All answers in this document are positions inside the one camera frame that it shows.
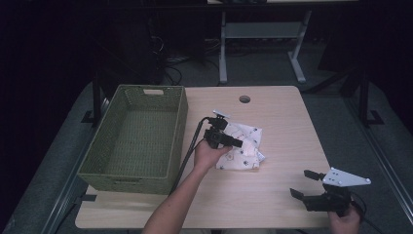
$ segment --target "basket handle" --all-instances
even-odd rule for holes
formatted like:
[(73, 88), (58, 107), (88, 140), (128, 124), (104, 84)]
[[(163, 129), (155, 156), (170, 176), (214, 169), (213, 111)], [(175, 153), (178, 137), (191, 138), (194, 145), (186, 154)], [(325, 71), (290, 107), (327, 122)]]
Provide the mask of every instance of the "basket handle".
[(146, 95), (162, 96), (164, 94), (164, 90), (143, 89), (142, 91)]

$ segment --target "gray carpet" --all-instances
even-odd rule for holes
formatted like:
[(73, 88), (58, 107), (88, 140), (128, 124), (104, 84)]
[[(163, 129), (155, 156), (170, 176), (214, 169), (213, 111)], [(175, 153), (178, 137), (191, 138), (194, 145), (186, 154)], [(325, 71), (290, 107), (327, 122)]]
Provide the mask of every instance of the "gray carpet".
[[(295, 80), (286, 55), (292, 45), (276, 43), (270, 49), (254, 48), (252, 54), (243, 57), (228, 57), (228, 84), (226, 86), (292, 85), (305, 90), (334, 74), (317, 70), (323, 45), (306, 44), (299, 60), (308, 82), (299, 84)], [(219, 80), (216, 68), (218, 57), (213, 56), (208, 59), (210, 62), (188, 61), (174, 66), (182, 73), (181, 85), (185, 87), (216, 86)], [(168, 72), (172, 78), (177, 80), (177, 72), (171, 69)], [(166, 79), (163, 84), (168, 85), (169, 80)], [(372, 179), (371, 185), (354, 187), (352, 190), (366, 202), (368, 207), (366, 217), (384, 233), (413, 233), (412, 224), (392, 192), (378, 164), (375, 152), (366, 139), (364, 129), (349, 106), (349, 103), (357, 101), (357, 96), (350, 99), (340, 97), (338, 90), (341, 84), (342, 82), (335, 83), (316, 95), (303, 95), (327, 160), (332, 167)], [(374, 86), (371, 86), (370, 91), (370, 109), (379, 112), (385, 125), (371, 126), (369, 131), (377, 138), (400, 180), (411, 194), (413, 191), (411, 169), (413, 137), (395, 116), (383, 93)], [(75, 161), (83, 152), (93, 133), (91, 124), (80, 123), (87, 110), (92, 110), (91, 86), (86, 87), (79, 95), (39, 171), (21, 199), (10, 228), (5, 233), (41, 233), (50, 213), (54, 210), (54, 204), (59, 195), (67, 198), (68, 204), (64, 206), (64, 211), (68, 213), (68, 216), (61, 223), (57, 233), (139, 233), (138, 230), (78, 229), (74, 220), (79, 205), (75, 205), (71, 211), (70, 208), (75, 198), (82, 195), (87, 184), (78, 179), (73, 185), (75, 188), (73, 194), (61, 194), (61, 189)], [(305, 231), (313, 234), (329, 233), (327, 228)], [(279, 230), (278, 233), (298, 232)], [(378, 232), (364, 222), (359, 233)]]

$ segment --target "equipment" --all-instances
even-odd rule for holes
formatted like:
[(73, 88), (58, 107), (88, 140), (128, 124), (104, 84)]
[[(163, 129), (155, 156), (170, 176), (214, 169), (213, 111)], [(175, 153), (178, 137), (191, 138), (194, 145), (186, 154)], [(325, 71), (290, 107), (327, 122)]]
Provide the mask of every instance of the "equipment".
[(224, 118), (229, 118), (229, 116), (224, 115), (217, 110), (213, 110), (213, 113), (216, 114), (216, 118), (207, 118), (211, 127), (206, 130), (204, 134), (204, 139), (206, 139), (209, 146), (216, 149), (219, 144), (222, 144), (224, 146), (237, 146), (241, 148), (243, 146), (242, 140), (235, 139), (232, 136), (223, 133), (228, 125), (228, 122)]
[(189, 160), (189, 157), (191, 157), (192, 152), (194, 152), (194, 149), (196, 147), (195, 142), (197, 141), (198, 135), (200, 134), (201, 127), (203, 126), (203, 123), (205, 120), (208, 120), (208, 122), (211, 124), (211, 127), (209, 130), (206, 130), (204, 134), (204, 139), (207, 141), (209, 146), (211, 148), (218, 148), (220, 144), (224, 146), (237, 146), (237, 147), (242, 147), (243, 146), (243, 141), (239, 139), (235, 139), (232, 136), (225, 135), (223, 131), (228, 125), (228, 122), (224, 120), (224, 118), (229, 118), (229, 115), (225, 115), (218, 110), (213, 110), (213, 113), (216, 114), (216, 118), (211, 118), (211, 117), (205, 117), (198, 123), (197, 130), (194, 133), (194, 137), (192, 138), (191, 144), (189, 145), (188, 152), (185, 155), (185, 158), (182, 161), (181, 167), (179, 169), (178, 176), (176, 177), (175, 183), (170, 190), (170, 194), (176, 189), (178, 186), (178, 183), (182, 177), (183, 170), (185, 169), (186, 163)]
[(326, 175), (305, 170), (304, 176), (314, 180), (321, 179), (325, 192), (319, 196), (304, 196), (303, 193), (290, 188), (291, 196), (302, 201), (309, 212), (336, 212), (339, 216), (345, 215), (345, 211), (351, 203), (359, 209), (359, 205), (352, 201), (352, 193), (348, 186), (371, 183), (369, 178), (352, 175), (334, 168), (331, 168)]

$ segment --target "hand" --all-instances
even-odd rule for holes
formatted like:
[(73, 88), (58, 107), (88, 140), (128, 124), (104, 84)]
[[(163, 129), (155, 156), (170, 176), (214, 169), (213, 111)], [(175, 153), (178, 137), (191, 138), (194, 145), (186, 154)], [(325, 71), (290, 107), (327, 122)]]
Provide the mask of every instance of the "hand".
[(344, 216), (340, 217), (335, 212), (328, 212), (332, 234), (357, 234), (360, 225), (360, 215), (357, 209), (350, 205)]
[(219, 158), (228, 153), (232, 146), (225, 146), (218, 149), (213, 149), (207, 144), (206, 140), (201, 140), (195, 148), (194, 171), (199, 171), (204, 174), (215, 166)]

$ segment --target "metal bracket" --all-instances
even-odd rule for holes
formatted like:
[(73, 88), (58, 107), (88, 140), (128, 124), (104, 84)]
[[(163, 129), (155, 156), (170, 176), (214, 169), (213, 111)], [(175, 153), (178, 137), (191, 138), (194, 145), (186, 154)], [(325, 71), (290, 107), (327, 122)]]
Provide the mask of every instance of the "metal bracket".
[(338, 187), (349, 187), (356, 185), (367, 185), (371, 183), (371, 180), (369, 178), (360, 177), (331, 168), (322, 179), (322, 183)]

